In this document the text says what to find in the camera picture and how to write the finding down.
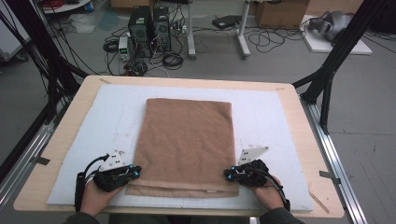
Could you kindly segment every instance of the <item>metal stand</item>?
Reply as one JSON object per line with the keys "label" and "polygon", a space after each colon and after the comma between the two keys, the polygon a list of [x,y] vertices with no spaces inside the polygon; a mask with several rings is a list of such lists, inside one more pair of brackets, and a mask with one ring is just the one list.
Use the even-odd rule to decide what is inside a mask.
{"label": "metal stand", "polygon": [[236,36],[238,37],[238,41],[241,44],[241,48],[242,48],[243,59],[246,59],[246,57],[250,56],[250,51],[248,50],[247,41],[244,37],[245,25],[247,24],[249,8],[250,8],[250,1],[245,1],[244,9],[242,12],[241,27],[239,28],[239,30],[236,30]]}
{"label": "metal stand", "polygon": [[192,2],[193,0],[189,0],[189,27],[187,32],[187,43],[189,44],[189,56],[191,59],[196,59],[195,54],[195,44],[194,44],[194,36],[192,34]]}
{"label": "metal stand", "polygon": [[364,0],[319,70],[292,84],[299,88],[311,82],[306,92],[301,94],[301,99],[309,104],[315,104],[323,92],[319,123],[326,134],[329,134],[327,124],[334,75],[386,2],[387,0]]}
{"label": "metal stand", "polygon": [[[248,10],[250,8],[250,1],[251,0],[244,1],[244,8],[242,10],[241,26],[239,29],[236,30],[236,37],[237,37],[237,39],[241,45],[241,48],[242,48],[242,58],[243,59],[246,59],[246,57],[250,56],[248,44],[244,37],[245,25],[247,23],[247,18],[248,18]],[[188,32],[187,32],[187,42],[189,45],[189,56],[191,59],[195,60],[196,53],[195,53],[195,45],[194,45],[194,36],[192,34],[192,2],[193,2],[193,0],[189,0],[189,27],[188,27]]]}

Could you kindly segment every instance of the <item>floor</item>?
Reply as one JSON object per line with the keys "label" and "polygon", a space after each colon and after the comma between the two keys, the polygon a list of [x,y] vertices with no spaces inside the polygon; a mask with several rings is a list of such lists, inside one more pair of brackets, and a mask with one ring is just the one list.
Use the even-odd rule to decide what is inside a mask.
{"label": "floor", "polygon": [[[120,13],[110,10],[107,1],[99,3],[90,14],[96,24],[92,34],[66,35],[79,57],[98,73],[106,71],[104,39],[128,22],[117,17]],[[78,9],[73,13],[84,11]],[[69,15],[64,13],[60,18],[64,20]],[[210,27],[211,20],[194,19],[194,25]],[[248,22],[254,25],[252,18]],[[198,52],[195,61],[187,57],[186,48],[183,48],[181,55],[185,61],[180,69],[166,70],[167,73],[153,69],[145,76],[292,83],[318,70],[328,55],[311,53],[303,40],[286,40],[268,53],[260,53],[248,43],[251,56],[242,60],[234,34],[197,33],[195,38]],[[396,223],[396,42],[373,39],[393,52],[363,38],[373,54],[347,57],[333,81],[329,131],[368,223]],[[110,68],[113,73],[122,72],[118,56]],[[18,143],[46,101],[44,85],[32,61],[13,60],[0,67],[0,162]],[[69,215],[15,211],[12,204],[20,187],[21,184],[0,213],[0,223],[61,223]],[[101,215],[99,219],[106,223],[107,216]],[[336,220],[305,218],[304,221],[349,223],[347,217]]]}

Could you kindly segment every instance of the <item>computer tower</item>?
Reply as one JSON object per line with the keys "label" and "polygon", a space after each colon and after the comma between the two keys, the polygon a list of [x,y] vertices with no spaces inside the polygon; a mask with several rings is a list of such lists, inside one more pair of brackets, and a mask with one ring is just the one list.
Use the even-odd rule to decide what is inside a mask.
{"label": "computer tower", "polygon": [[154,38],[154,24],[150,7],[134,7],[128,22],[131,38],[137,42],[150,42]]}
{"label": "computer tower", "polygon": [[157,48],[163,51],[171,50],[171,33],[169,27],[168,7],[155,7],[153,9],[153,20],[155,36],[157,37]]}

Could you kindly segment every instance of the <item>wooden table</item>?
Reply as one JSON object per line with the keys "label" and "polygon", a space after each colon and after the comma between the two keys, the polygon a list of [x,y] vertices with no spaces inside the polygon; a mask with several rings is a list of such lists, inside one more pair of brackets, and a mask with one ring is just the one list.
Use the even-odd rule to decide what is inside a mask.
{"label": "wooden table", "polygon": [[[61,123],[42,154],[42,157],[49,159],[50,163],[48,165],[38,164],[35,166],[14,203],[16,210],[74,211],[74,207],[71,205],[48,205],[47,199],[55,184],[64,156],[74,142],[79,126],[85,119],[96,97],[96,93],[102,85],[106,84],[276,91],[283,106],[291,137],[304,170],[309,193],[314,202],[314,211],[293,214],[297,217],[342,217],[344,215],[343,206],[332,181],[329,178],[319,176],[319,171],[327,172],[328,169],[320,154],[317,141],[305,116],[298,94],[292,85],[283,83],[108,76],[89,76],[85,78],[75,99],[67,109]],[[249,217],[260,215],[258,211],[249,210],[147,207],[111,207],[107,208],[106,212]]]}

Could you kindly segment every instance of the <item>brown towel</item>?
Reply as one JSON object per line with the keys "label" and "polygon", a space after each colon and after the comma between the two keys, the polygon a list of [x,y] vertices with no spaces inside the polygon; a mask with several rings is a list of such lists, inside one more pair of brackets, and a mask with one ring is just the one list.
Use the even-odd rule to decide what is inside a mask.
{"label": "brown towel", "polygon": [[231,104],[148,99],[134,154],[141,176],[127,194],[233,197],[223,170],[235,165]]}

